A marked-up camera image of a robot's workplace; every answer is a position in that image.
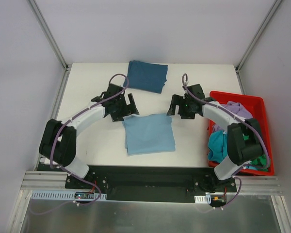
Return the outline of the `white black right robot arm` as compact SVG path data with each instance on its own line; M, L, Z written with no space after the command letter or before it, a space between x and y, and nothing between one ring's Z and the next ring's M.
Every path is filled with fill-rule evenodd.
M261 136L260 124L255 118L240 117L213 98L205 98L199 84L184 85L182 88L185 94L172 96L167 115L175 115L178 106L178 114L182 119L195 119L198 114L213 121L227 133L227 157L214 168L215 176L209 178L211 190L222 190L227 179L262 155L266 156L266 165L262 168L269 167L269 154Z

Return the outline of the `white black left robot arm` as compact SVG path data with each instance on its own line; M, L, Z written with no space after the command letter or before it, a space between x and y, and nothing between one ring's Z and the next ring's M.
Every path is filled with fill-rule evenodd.
M124 117L138 115L133 94L125 99L125 88L110 83L106 91L91 99L78 113L63 119L50 119L45 127L39 153L57 164L69 174L76 175L76 183L83 189L93 183L93 171L76 156L77 137L95 122L110 116L113 122L123 121Z

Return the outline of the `light blue t shirt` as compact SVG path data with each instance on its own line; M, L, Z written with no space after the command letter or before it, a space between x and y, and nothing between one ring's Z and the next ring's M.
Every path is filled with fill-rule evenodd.
M128 156L176 150L172 118L166 114L131 115L124 119L123 126Z

